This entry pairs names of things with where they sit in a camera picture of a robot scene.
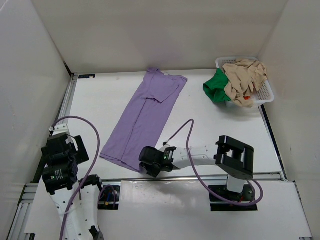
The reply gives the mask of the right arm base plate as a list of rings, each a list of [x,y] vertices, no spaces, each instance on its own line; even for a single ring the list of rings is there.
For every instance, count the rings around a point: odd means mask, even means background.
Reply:
[[[211,191],[215,192],[219,196],[239,204],[246,204],[255,200],[255,191],[249,184],[245,184],[243,186],[242,193],[228,191],[225,185],[209,185],[208,187]],[[251,206],[237,206],[222,201],[213,196],[211,193],[209,193],[209,201],[211,212],[250,212],[258,210],[256,204]]]

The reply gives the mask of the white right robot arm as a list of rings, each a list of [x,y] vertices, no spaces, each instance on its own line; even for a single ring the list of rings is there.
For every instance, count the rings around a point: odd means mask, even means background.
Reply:
[[[253,179],[254,148],[226,135],[220,136],[215,145],[203,147],[146,146],[139,155],[139,166],[154,178],[161,172],[191,166],[217,166],[227,173],[226,197],[236,200],[242,195],[245,182]]]

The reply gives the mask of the green t shirt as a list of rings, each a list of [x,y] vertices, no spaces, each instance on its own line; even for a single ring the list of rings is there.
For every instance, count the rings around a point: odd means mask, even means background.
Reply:
[[[213,103],[230,102],[225,92],[228,82],[227,76],[218,68],[214,76],[203,84],[203,91]]]

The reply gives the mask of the purple t shirt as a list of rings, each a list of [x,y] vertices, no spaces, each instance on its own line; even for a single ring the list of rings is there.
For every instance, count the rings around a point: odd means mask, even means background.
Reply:
[[[100,157],[140,173],[144,147],[155,147],[188,79],[149,68],[100,152]]]

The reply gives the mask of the white front cover board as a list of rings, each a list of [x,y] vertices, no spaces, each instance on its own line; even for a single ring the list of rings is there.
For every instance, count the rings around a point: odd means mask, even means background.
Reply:
[[[291,182],[262,181],[256,211],[211,211],[197,181],[124,181],[118,210],[98,212],[107,240],[298,240],[311,231]]]

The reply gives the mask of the white plastic basket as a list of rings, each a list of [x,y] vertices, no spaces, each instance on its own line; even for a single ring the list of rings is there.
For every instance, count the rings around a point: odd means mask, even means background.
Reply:
[[[253,56],[225,56],[225,57],[218,57],[215,60],[216,68],[217,69],[219,68],[223,72],[225,72],[223,70],[223,65],[225,65],[225,64],[234,64],[236,62],[237,58],[245,58],[245,59],[255,60],[255,61],[258,60],[256,57],[253,57]],[[263,104],[273,102],[274,99],[275,99],[275,96],[274,96],[272,88],[271,88],[271,86],[269,84],[269,81],[266,80],[259,91],[254,90],[252,96],[249,99],[253,101],[252,108],[258,108]]]

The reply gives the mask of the beige t shirt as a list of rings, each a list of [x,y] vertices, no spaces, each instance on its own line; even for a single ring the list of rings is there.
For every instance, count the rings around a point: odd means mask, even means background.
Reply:
[[[226,95],[238,107],[253,107],[253,101],[245,100],[244,96],[252,96],[254,90],[260,90],[268,79],[266,66],[259,60],[237,58],[235,63],[227,63],[222,69],[228,78],[224,88]]]

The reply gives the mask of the aluminium table edge rail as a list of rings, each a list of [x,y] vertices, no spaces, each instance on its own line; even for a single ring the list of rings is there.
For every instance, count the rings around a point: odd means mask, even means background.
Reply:
[[[76,91],[78,77],[79,77],[78,73],[74,73],[70,77],[70,81],[69,81],[69,84],[68,84],[67,89],[65,91],[65,94],[64,94],[62,103],[60,105],[58,114],[53,122],[65,117],[65,116],[70,115],[72,103],[73,103],[73,98],[74,98],[75,91]]]

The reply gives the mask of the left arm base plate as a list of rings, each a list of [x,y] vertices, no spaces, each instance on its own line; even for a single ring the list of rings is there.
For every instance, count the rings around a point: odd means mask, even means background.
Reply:
[[[115,211],[119,209],[121,185],[107,185],[99,197],[98,210]]]

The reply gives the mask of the aluminium front rail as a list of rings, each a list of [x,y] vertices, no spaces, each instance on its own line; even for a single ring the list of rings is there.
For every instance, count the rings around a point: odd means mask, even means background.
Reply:
[[[257,181],[286,181],[280,173],[263,173],[255,174],[253,178]],[[225,181],[227,175],[204,175],[201,176],[203,181]],[[196,176],[173,176],[160,178],[119,178],[119,179],[102,179],[103,182],[121,182],[121,181],[197,181]]]

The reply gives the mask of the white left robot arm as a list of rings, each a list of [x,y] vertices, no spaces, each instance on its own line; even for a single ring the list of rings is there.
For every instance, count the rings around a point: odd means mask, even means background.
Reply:
[[[81,136],[50,136],[41,149],[47,163],[42,180],[55,204],[64,240],[102,240],[98,224],[98,200],[105,188],[97,175],[78,179],[78,165],[89,160]]]

